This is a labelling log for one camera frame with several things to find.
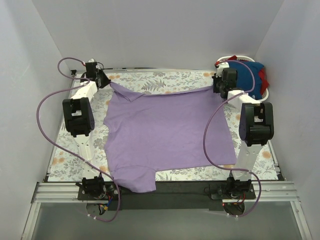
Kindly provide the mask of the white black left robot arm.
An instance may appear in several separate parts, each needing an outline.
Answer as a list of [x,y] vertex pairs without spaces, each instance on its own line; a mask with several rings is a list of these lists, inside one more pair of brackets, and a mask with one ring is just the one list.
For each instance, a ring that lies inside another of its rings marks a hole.
[[101,173],[89,166],[95,157],[93,131],[95,119],[91,107],[91,100],[98,90],[103,89],[111,80],[103,73],[103,65],[93,58],[84,63],[86,68],[82,77],[90,79],[81,80],[81,87],[75,94],[62,102],[64,123],[67,132],[73,137],[78,149],[78,155],[84,159],[84,173],[81,183],[78,184],[83,194],[95,200],[104,199],[107,190]]

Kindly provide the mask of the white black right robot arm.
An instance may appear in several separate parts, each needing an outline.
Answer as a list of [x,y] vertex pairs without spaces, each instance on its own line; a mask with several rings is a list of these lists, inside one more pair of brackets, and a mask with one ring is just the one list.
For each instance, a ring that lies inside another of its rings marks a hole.
[[228,197],[237,199],[253,191],[252,170],[259,152],[274,136],[273,106],[255,100],[243,90],[236,88],[238,72],[234,68],[219,68],[213,76],[213,92],[228,104],[240,110],[240,150],[234,166],[225,183],[217,187],[216,199]]

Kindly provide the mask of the purple t shirt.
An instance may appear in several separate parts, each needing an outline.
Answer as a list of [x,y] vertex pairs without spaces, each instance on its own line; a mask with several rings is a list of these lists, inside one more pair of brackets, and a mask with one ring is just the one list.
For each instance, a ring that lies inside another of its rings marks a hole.
[[104,149],[118,185],[152,192],[159,171],[236,163],[222,100],[211,87],[145,94],[110,86]]

